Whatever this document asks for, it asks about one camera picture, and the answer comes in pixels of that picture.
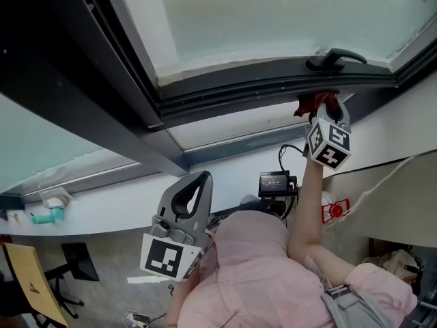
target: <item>window handle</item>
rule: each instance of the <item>window handle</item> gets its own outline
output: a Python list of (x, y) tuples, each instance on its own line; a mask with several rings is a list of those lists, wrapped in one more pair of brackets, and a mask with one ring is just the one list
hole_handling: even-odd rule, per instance
[(326, 56), (310, 56), (308, 57), (305, 65), (312, 71), (340, 71), (344, 68), (346, 63), (341, 59), (342, 57), (352, 58), (363, 64), (367, 64), (367, 60), (358, 53), (343, 50), (343, 49), (331, 49)]

